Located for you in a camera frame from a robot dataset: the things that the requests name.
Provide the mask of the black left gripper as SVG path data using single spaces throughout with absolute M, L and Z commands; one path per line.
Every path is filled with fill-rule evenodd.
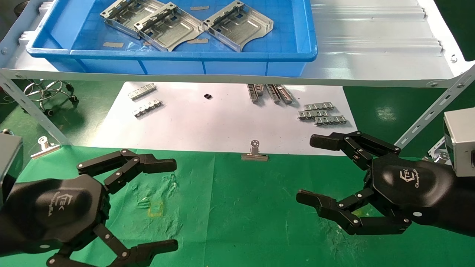
M 175 239 L 126 248 L 105 227 L 109 195 L 93 177 L 18 182 L 11 190 L 11 254 L 59 250 L 48 267 L 92 267 L 70 258 L 99 237 L 117 256 L 109 267 L 149 267 L 158 254 L 178 250 Z

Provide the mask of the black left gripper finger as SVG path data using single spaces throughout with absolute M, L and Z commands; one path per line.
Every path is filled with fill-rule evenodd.
M 108 193 L 115 194 L 139 174 L 173 172 L 177 169 L 177 163 L 175 159 L 156 159 L 152 154 L 136 154 L 122 149 L 81 162 L 77 169 L 80 175 L 91 177 L 114 171 L 104 180 L 104 187 Z

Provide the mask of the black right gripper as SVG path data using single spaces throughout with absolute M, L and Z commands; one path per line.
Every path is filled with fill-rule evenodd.
M 310 146 L 342 151 L 361 170 L 370 167 L 367 188 L 341 201 L 307 190 L 297 193 L 297 202 L 314 207 L 320 218 L 337 223 L 347 234 L 399 235 L 411 225 L 411 220 L 421 225 L 452 224 L 450 210 L 455 205 L 449 200 L 456 174 L 451 166 L 402 159 L 397 157 L 399 147 L 360 131 L 311 135 Z M 383 216 L 353 214 L 368 204 Z

